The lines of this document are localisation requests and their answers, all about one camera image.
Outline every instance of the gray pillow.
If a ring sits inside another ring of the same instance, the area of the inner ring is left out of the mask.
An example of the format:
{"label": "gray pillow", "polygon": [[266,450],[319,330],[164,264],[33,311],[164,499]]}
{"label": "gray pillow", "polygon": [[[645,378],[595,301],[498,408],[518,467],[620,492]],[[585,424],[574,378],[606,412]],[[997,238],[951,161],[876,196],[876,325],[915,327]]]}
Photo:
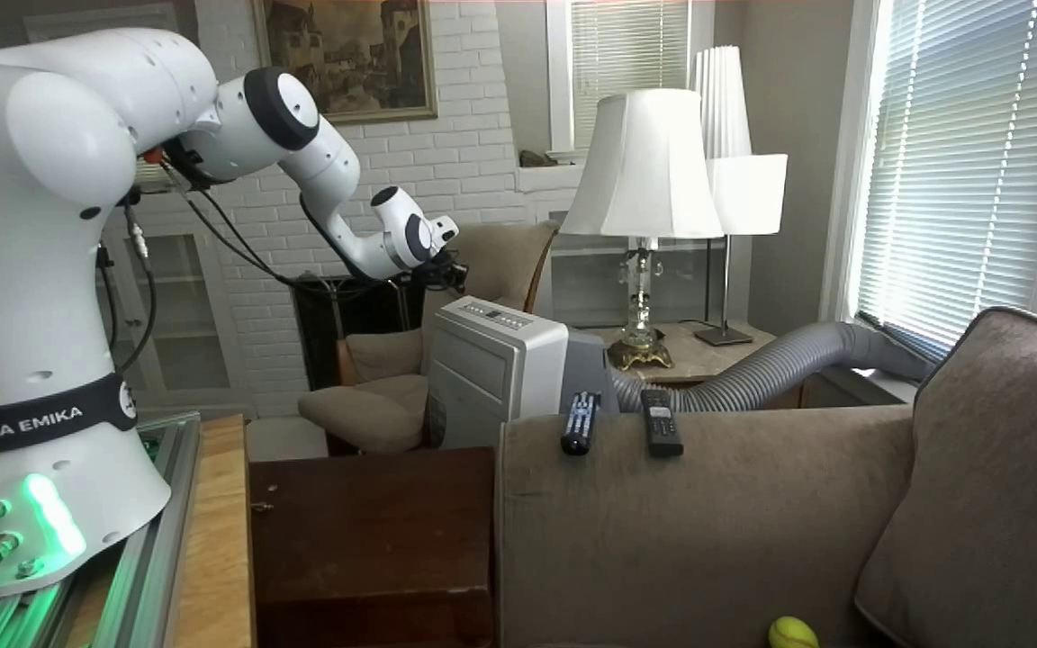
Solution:
{"label": "gray pillow", "polygon": [[979,312],[919,391],[858,610],[900,645],[1037,645],[1037,318]]}

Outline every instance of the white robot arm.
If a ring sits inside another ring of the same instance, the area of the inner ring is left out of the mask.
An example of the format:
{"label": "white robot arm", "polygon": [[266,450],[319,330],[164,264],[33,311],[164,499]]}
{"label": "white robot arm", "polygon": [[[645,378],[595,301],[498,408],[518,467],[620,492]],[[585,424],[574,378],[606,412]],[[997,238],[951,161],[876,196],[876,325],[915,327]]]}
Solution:
{"label": "white robot arm", "polygon": [[445,217],[423,220],[394,187],[374,196],[376,233],[350,232],[339,207],[358,161],[296,77],[219,85],[193,45],[153,28],[0,52],[0,597],[65,580],[167,499],[94,288],[100,232],[152,149],[189,184],[279,166],[369,281],[453,238]]}

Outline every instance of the picture frame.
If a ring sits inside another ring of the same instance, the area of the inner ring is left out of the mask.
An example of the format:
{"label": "picture frame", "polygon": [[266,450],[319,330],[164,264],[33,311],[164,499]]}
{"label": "picture frame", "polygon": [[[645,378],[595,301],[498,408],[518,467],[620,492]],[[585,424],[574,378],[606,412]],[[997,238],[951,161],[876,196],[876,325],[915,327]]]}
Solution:
{"label": "picture frame", "polygon": [[262,64],[306,84],[328,124],[436,120],[423,0],[251,0]]}

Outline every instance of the green light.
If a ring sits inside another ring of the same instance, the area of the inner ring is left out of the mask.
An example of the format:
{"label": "green light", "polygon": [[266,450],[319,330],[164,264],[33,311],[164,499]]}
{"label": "green light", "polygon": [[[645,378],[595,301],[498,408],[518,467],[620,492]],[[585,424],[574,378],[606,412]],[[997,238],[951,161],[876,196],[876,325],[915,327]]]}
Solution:
{"label": "green light", "polygon": [[45,543],[55,543],[65,559],[76,559],[87,551],[87,539],[65,509],[58,487],[45,475],[27,475],[21,481],[21,492],[40,509],[35,527]]}

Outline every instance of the remote control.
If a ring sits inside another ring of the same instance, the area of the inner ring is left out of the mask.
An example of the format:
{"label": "remote control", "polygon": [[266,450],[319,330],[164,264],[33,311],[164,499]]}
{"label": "remote control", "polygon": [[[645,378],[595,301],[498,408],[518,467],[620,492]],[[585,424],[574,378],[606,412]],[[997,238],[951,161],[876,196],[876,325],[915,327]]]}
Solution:
{"label": "remote control", "polygon": [[596,391],[574,391],[560,421],[560,453],[582,457],[591,450]]}
{"label": "remote control", "polygon": [[636,401],[640,401],[640,414],[648,424],[648,453],[652,457],[680,457],[685,443],[675,441],[670,395],[661,388],[640,388]]}

